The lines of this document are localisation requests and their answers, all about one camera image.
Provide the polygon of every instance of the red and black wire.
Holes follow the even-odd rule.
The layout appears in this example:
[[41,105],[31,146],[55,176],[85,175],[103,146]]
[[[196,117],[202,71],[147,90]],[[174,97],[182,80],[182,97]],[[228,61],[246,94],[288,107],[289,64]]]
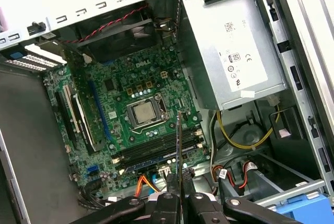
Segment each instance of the red and black wire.
[[137,9],[134,9],[130,13],[124,15],[122,18],[112,20],[109,23],[102,25],[100,28],[92,31],[89,35],[87,35],[86,37],[84,37],[82,39],[79,39],[79,40],[61,40],[61,42],[62,43],[81,43],[81,42],[84,42],[86,40],[89,40],[91,37],[93,37],[95,34],[101,32],[106,27],[109,27],[109,26],[111,26],[111,25],[113,25],[115,23],[121,22],[121,21],[125,20],[127,17],[129,17],[130,15],[132,15],[132,14],[134,14],[136,12],[139,12],[139,11],[141,11],[141,10],[147,8],[147,7],[148,7],[148,4],[145,4],[145,5],[137,8]]
[[[241,185],[238,186],[239,189],[243,189],[243,188],[247,185],[247,173],[246,173],[246,169],[247,169],[247,164],[248,164],[249,162],[250,162],[250,161],[246,161],[246,162],[243,164],[244,182],[243,182]],[[214,167],[212,168],[212,174],[214,175],[214,176],[213,176],[213,180],[214,180],[214,182],[217,182],[217,181],[218,181],[218,179],[217,179],[217,175],[216,175],[216,171],[217,171],[218,169],[223,169],[223,168],[224,168],[224,167],[223,167],[222,165],[216,165],[216,166],[214,166]],[[228,177],[228,179],[229,179],[229,182],[230,182],[230,184],[232,185],[232,187],[235,187],[236,184],[235,184],[235,182],[233,181],[233,178],[232,178],[232,176],[231,176],[231,173],[230,173],[229,171],[227,171],[226,175],[227,175],[227,177]],[[213,195],[216,195],[217,192],[218,192],[218,188],[216,187],[216,188],[213,190],[212,194],[213,194]]]

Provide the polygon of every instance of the black pcie slot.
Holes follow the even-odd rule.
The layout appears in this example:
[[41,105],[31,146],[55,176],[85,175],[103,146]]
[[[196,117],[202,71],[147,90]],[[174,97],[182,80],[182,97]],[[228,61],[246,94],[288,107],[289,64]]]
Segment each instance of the black pcie slot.
[[94,145],[93,145],[91,136],[88,132],[86,119],[82,111],[77,93],[75,95],[71,95],[71,102],[73,105],[74,114],[76,118],[78,119],[78,125],[79,125],[80,132],[83,138],[83,142],[85,143],[88,154],[92,155],[93,153],[96,152],[96,150],[94,149]]
[[[199,142],[199,138],[193,134],[195,129],[187,129],[183,132],[182,146],[183,148],[194,146]],[[125,167],[133,166],[146,160],[151,160],[156,157],[166,156],[176,151],[176,134],[152,140],[148,143],[143,143],[133,148],[128,148],[122,151],[121,164]]]
[[[188,128],[186,130],[183,130],[182,143],[186,143],[187,140],[193,141],[195,138],[193,132],[195,131],[196,131],[195,128]],[[150,150],[153,150],[158,147],[164,150],[170,146],[176,148],[176,133],[168,134],[163,137],[151,140],[149,142],[145,142],[137,146],[127,148],[122,151],[122,156],[124,157],[124,159],[133,158],[136,156],[142,156],[146,152],[150,152]]]
[[62,115],[62,118],[63,118],[63,121],[64,121],[64,125],[65,125],[65,129],[66,129],[66,132],[67,132],[67,135],[68,135],[68,139],[72,142],[74,148],[77,149],[77,138],[75,136],[73,127],[71,125],[70,118],[68,116],[68,112],[67,112],[67,109],[66,109],[66,104],[65,104],[63,95],[60,92],[55,92],[54,95],[55,95],[55,98],[56,98],[57,103],[58,103],[59,111],[60,111],[60,113]]

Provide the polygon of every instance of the screw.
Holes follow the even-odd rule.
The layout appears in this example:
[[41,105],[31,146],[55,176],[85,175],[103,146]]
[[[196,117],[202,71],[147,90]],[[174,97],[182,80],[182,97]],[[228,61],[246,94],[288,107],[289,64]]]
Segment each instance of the screw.
[[240,205],[240,201],[238,201],[237,199],[230,200],[230,203],[234,206]]
[[220,219],[212,218],[211,221],[212,221],[212,223],[219,223],[219,222],[220,222]]
[[130,205],[138,205],[139,204],[139,201],[137,199],[132,199],[130,200]]
[[171,198],[173,198],[173,195],[172,194],[164,194],[163,197],[165,199],[171,199]]
[[196,199],[203,199],[203,195],[201,194],[195,194]]

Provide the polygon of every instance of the power supply label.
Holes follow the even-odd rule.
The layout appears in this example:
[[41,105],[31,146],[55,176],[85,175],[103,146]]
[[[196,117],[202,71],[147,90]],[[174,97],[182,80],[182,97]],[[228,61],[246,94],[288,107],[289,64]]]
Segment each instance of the power supply label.
[[217,50],[232,92],[268,80],[251,29],[245,19],[235,18],[223,24]]

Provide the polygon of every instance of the blue drive bracket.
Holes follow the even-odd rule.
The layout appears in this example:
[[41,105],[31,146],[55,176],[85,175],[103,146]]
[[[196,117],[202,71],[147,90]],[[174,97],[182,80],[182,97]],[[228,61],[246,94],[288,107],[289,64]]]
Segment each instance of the blue drive bracket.
[[329,199],[322,194],[312,199],[308,199],[305,194],[299,195],[288,199],[286,205],[276,209],[276,212],[303,224],[334,223],[334,215]]

